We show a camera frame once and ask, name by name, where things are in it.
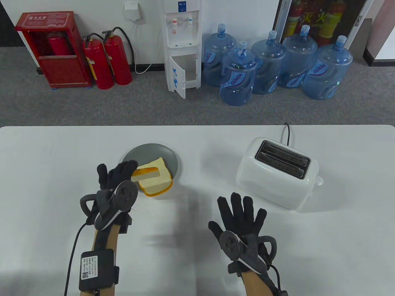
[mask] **blue water jug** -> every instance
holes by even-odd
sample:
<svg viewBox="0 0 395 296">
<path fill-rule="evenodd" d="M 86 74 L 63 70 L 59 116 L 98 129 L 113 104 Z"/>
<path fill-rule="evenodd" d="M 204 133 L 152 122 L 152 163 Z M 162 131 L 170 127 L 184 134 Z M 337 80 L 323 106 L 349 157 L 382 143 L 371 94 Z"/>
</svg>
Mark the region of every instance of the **blue water jug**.
<svg viewBox="0 0 395 296">
<path fill-rule="evenodd" d="M 252 96 L 257 68 L 255 55 L 247 50 L 247 42 L 240 42 L 238 49 L 225 56 L 222 65 L 221 99 L 232 106 L 249 102 Z"/>
<path fill-rule="evenodd" d="M 218 25 L 218 33 L 209 36 L 204 42 L 203 79 L 211 85 L 221 85 L 222 61 L 237 47 L 236 39 L 225 33 L 225 24 Z"/>
<path fill-rule="evenodd" d="M 280 74 L 281 63 L 285 57 L 285 47 L 276 42 L 277 32 L 270 31 L 268 39 L 254 43 L 251 52 L 256 55 L 258 66 L 254 94 L 268 94 L 275 90 Z"/>
<path fill-rule="evenodd" d="M 286 57 L 282 63 L 278 85 L 296 88 L 317 60 L 317 43 L 308 36 L 310 26 L 303 25 L 300 35 L 285 38 Z"/>
<path fill-rule="evenodd" d="M 346 36 L 339 36 L 336 44 L 321 47 L 315 66 L 302 84 L 303 91 L 312 99 L 326 100 L 335 94 L 352 62 L 352 54 L 344 48 Z"/>
</svg>

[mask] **toaster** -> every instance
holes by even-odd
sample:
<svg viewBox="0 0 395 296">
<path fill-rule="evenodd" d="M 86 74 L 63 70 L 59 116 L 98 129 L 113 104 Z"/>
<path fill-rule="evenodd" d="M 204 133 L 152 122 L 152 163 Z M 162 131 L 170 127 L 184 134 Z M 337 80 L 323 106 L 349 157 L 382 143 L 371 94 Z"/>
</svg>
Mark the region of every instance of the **toaster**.
<svg viewBox="0 0 395 296">
<path fill-rule="evenodd" d="M 318 162 L 289 146 L 256 138 L 243 155 L 236 184 L 290 210 L 298 210 L 312 195 L 318 176 Z"/>
</svg>

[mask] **hand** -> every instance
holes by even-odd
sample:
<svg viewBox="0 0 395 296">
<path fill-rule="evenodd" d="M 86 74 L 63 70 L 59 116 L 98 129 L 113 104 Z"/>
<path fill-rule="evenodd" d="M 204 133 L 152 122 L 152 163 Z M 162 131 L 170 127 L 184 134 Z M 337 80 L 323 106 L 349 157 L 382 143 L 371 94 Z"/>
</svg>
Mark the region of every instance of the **hand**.
<svg viewBox="0 0 395 296">
<path fill-rule="evenodd" d="M 243 239 L 243 236 L 247 234 L 255 234 L 258 236 L 267 215 L 266 210 L 259 209 L 254 221 L 254 207 L 251 197 L 246 196 L 243 198 L 244 210 L 241 205 L 241 197 L 239 194 L 233 192 L 230 199 L 233 214 L 225 197 L 219 197 L 217 200 L 225 229 L 233 232 L 240 239 Z M 223 230 L 218 223 L 210 221 L 209 229 L 219 242 Z M 264 259 L 266 266 L 269 267 L 271 261 L 269 260 L 269 254 L 264 243 L 258 245 L 258 254 Z M 248 271 L 250 271 L 250 269 L 239 261 L 235 261 L 228 266 L 228 272 L 230 274 L 236 272 L 238 276 L 241 276 L 241 273 Z M 278 289 L 273 284 L 272 280 L 270 280 L 267 273 L 258 276 L 270 288 L 273 295 L 278 294 Z"/>
<path fill-rule="evenodd" d="M 123 181 L 130 180 L 133 172 L 137 169 L 138 164 L 134 160 L 124 161 L 107 173 L 107 167 L 104 163 L 98 165 L 100 189 L 115 189 Z"/>
<path fill-rule="evenodd" d="M 123 181 L 130 180 L 137 167 L 138 164 L 135 160 L 124 161 L 107 173 L 107 167 L 104 163 L 98 165 L 97 172 L 99 175 L 100 189 L 114 190 Z M 94 209 L 97 209 L 96 201 L 93 203 L 92 211 Z M 132 219 L 128 215 L 129 212 L 130 210 L 120 213 L 114 220 L 114 224 L 121 225 L 120 233 L 126 233 L 128 225 L 132 223 Z"/>
</svg>

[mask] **bottle cap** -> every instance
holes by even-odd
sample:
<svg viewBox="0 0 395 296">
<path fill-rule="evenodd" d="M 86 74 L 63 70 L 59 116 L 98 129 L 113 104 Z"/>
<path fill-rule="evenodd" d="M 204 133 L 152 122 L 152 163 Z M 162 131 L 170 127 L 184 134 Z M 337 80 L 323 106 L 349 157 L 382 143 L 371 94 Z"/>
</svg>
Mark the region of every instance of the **bottle cap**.
<svg viewBox="0 0 395 296">
<path fill-rule="evenodd" d="M 269 40 L 273 40 L 277 38 L 277 31 L 271 30 L 269 31 Z"/>
<path fill-rule="evenodd" d="M 343 47 L 347 41 L 347 37 L 340 35 L 336 40 L 336 46 Z"/>
<path fill-rule="evenodd" d="M 308 32 L 310 31 L 309 25 L 303 25 L 300 30 L 300 36 L 307 36 Z"/>
<path fill-rule="evenodd" d="M 247 49 L 247 41 L 240 41 L 239 48 L 240 49 Z"/>
<path fill-rule="evenodd" d="M 225 24 L 218 25 L 218 34 L 224 35 L 225 34 Z"/>
</svg>

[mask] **battery pack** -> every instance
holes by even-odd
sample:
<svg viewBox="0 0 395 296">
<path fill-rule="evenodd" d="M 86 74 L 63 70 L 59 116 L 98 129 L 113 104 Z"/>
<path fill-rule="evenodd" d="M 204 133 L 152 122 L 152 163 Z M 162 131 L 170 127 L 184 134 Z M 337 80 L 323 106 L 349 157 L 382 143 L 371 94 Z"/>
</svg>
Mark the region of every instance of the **battery pack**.
<svg viewBox="0 0 395 296">
<path fill-rule="evenodd" d="M 119 268 L 115 266 L 114 250 L 82 253 L 79 275 L 80 291 L 95 291 L 117 284 Z"/>
</svg>

